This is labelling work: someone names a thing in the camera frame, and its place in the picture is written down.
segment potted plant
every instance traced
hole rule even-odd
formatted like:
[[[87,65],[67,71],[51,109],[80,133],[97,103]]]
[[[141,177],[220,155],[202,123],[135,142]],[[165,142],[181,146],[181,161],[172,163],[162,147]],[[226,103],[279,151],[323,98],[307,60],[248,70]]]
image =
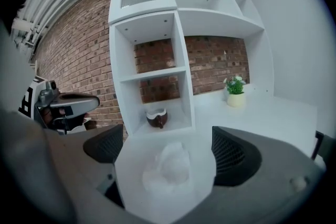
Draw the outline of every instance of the potted plant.
[[[246,103],[245,94],[243,92],[243,85],[245,81],[240,76],[235,76],[230,80],[223,81],[226,84],[226,89],[229,92],[227,104],[234,108],[239,108]]]

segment white table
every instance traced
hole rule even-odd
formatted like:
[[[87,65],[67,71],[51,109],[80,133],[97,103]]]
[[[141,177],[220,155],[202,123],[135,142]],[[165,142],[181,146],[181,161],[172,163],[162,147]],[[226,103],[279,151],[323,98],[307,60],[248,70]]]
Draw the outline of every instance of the white table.
[[[223,126],[287,142],[311,157],[316,144],[317,108],[245,88],[246,106],[232,108],[224,91],[194,96],[196,133],[212,139],[212,126]]]
[[[189,152],[195,191],[158,197],[145,190],[143,171],[168,143],[177,141]],[[115,162],[115,171],[125,209],[150,222],[168,224],[190,212],[211,193],[216,162],[211,143],[195,134],[129,137]]]

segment green leaves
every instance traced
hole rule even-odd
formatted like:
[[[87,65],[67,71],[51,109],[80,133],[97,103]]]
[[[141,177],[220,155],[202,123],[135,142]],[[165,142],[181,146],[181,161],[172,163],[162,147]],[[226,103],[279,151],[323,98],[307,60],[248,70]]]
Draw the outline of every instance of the green leaves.
[[[233,77],[229,81],[226,82],[227,91],[230,94],[242,94],[243,85],[245,82],[241,80],[241,77]]]

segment brick wall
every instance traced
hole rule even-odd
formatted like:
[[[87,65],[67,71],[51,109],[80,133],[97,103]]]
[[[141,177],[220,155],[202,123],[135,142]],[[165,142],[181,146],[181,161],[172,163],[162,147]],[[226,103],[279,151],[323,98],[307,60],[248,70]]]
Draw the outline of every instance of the brick wall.
[[[224,88],[223,80],[240,75],[249,83],[248,61],[243,39],[228,37],[185,37],[193,92],[200,94]],[[175,67],[170,39],[135,47],[138,73]],[[177,76],[141,81],[143,103],[180,97]]]
[[[109,57],[110,0],[80,0],[51,27],[33,60],[38,74],[56,81],[62,92],[97,95],[99,108],[90,112],[91,126],[122,123]],[[222,89],[234,74],[249,82],[244,41],[226,37],[186,37],[194,94]],[[134,48],[138,73],[175,67],[170,40]],[[179,97],[177,77],[141,81],[144,103]]]

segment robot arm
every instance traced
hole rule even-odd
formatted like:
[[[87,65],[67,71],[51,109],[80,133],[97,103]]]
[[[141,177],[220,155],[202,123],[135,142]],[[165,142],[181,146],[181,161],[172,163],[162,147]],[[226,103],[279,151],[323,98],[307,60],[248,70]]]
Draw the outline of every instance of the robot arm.
[[[83,123],[84,115],[99,106],[99,98],[86,93],[61,93],[55,81],[36,76],[19,112],[43,127],[66,134]]]

